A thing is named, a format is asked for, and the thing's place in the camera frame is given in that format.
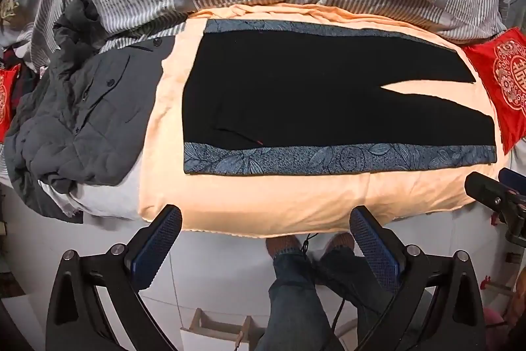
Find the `black pants with patterned band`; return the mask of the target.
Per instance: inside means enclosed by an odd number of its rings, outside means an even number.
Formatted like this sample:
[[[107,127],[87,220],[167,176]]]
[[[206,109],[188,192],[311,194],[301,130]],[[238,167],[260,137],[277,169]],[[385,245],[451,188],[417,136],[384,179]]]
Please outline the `black pants with patterned band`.
[[[452,49],[397,31],[211,19],[184,86],[184,172],[340,175],[497,161],[491,116],[392,85],[475,79]]]

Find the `person's legs in jeans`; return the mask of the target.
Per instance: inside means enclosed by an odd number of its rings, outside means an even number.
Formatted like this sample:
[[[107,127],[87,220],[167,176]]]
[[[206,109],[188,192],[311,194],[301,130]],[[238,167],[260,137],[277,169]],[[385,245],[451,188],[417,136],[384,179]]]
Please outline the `person's legs in jeans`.
[[[275,281],[268,294],[268,327],[257,350],[342,350],[317,295],[317,284],[357,308],[357,337],[363,339],[380,319],[392,294],[377,282],[367,261],[354,252],[350,233],[328,242],[323,256],[310,260],[294,235],[266,240]]]

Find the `red embroidered cushion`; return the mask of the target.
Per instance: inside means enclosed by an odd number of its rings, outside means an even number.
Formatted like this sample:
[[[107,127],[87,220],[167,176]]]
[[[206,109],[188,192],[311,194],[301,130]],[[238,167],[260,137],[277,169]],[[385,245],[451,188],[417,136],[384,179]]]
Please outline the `red embroidered cushion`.
[[[463,48],[497,111],[504,153],[525,137],[525,35],[519,28]]]

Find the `wooden stool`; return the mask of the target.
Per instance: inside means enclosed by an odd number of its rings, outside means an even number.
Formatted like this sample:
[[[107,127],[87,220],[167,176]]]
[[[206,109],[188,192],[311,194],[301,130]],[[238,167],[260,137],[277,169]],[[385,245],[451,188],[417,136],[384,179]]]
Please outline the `wooden stool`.
[[[188,351],[254,350],[265,331],[250,315],[231,323],[216,320],[201,308],[194,311],[189,325],[180,329],[183,350]]]

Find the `peach orange blanket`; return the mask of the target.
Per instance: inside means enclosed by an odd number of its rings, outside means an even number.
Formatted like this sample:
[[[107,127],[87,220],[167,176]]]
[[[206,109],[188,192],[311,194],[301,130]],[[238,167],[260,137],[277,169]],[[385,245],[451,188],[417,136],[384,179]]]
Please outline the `peach orange blanket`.
[[[354,175],[188,175],[184,172],[183,91],[210,19],[252,19],[259,25],[280,19],[397,31],[447,47],[443,38],[403,21],[315,4],[238,4],[193,14],[162,62],[142,153],[138,202],[142,218],[153,220],[164,206],[174,204],[182,211],[184,230],[268,238],[340,231],[348,213],[359,205],[387,224],[459,209],[470,202],[464,188],[470,173],[467,166]]]

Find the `dark grey jacket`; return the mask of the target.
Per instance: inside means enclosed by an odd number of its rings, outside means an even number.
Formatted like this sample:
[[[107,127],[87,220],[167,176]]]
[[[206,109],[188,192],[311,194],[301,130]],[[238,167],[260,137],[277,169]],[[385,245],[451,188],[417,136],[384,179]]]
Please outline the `dark grey jacket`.
[[[44,191],[118,185],[134,166],[175,44],[154,38],[99,53],[104,29],[92,0],[73,0],[54,24],[58,50],[36,88],[20,98],[5,135],[13,189],[41,216],[80,224]]]

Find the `red cushion at left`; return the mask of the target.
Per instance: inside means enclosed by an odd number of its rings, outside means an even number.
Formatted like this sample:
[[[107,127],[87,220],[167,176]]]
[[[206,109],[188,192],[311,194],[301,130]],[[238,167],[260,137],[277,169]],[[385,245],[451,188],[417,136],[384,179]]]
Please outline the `red cushion at left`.
[[[0,141],[4,142],[12,122],[12,90],[20,74],[20,63],[0,73]]]

